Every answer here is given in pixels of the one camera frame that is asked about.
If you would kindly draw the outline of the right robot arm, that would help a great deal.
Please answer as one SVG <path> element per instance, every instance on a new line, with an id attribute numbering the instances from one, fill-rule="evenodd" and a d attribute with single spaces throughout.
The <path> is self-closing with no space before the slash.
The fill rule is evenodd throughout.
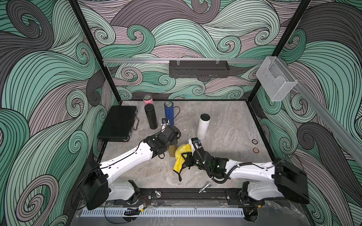
<path id="1" fill-rule="evenodd" d="M 182 153 L 181 159 L 183 168 L 198 167 L 217 184 L 243 179 L 242 194 L 249 199 L 286 198 L 299 204 L 309 203 L 307 174 L 284 159 L 267 163 L 238 162 L 212 157 L 203 150 Z"/>

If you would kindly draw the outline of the yellow grey cleaning cloth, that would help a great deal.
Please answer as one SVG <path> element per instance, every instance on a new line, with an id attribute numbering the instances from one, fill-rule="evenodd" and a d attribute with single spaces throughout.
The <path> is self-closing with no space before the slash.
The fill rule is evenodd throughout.
<path id="1" fill-rule="evenodd" d="M 181 172 L 183 169 L 188 168 L 188 156 L 192 155 L 192 149 L 190 144 L 184 144 L 179 146 L 175 151 L 176 162 L 173 167 L 173 171 L 178 175 L 178 179 L 181 182 Z"/>

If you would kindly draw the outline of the black thermos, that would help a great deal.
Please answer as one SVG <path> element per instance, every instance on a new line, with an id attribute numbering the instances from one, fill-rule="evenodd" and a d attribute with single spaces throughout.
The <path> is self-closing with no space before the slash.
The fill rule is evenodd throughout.
<path id="1" fill-rule="evenodd" d="M 155 130 L 158 128 L 157 119 L 156 119 L 156 111 L 153 104 L 146 104 L 144 106 L 146 117 L 149 123 L 149 127 L 152 130 Z"/>

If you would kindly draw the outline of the pink thermos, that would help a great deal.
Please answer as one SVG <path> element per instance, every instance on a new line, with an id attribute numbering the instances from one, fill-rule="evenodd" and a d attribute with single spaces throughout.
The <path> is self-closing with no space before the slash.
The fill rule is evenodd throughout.
<path id="1" fill-rule="evenodd" d="M 145 105 L 153 104 L 153 97 L 150 94 L 144 95 L 142 99 Z"/>

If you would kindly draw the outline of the blue thermos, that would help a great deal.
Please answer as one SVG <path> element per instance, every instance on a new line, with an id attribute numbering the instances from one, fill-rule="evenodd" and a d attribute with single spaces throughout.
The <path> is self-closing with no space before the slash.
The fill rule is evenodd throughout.
<path id="1" fill-rule="evenodd" d="M 170 125 L 174 125 L 174 104 L 172 101 L 164 103 L 165 118 L 169 120 Z"/>

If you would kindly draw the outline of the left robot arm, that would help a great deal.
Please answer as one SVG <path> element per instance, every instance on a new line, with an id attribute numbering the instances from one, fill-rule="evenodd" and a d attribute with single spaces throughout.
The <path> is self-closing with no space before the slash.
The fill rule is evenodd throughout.
<path id="1" fill-rule="evenodd" d="M 180 130 L 168 125 L 160 132 L 143 139 L 134 149 L 96 165 L 78 187 L 86 202 L 86 208 L 91 211 L 112 200 L 136 203 L 140 196 L 136 183 L 132 180 L 119 183 L 116 179 L 133 167 L 164 154 L 180 137 Z"/>

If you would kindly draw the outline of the gold thermos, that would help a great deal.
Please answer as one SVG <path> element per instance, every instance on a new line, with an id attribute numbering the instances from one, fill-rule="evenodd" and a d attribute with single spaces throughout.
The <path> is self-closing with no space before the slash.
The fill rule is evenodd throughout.
<path id="1" fill-rule="evenodd" d="M 176 152 L 177 148 L 178 148 L 177 144 L 169 146 L 168 153 L 169 153 L 170 157 L 172 157 L 172 158 L 175 157 L 175 152 Z"/>

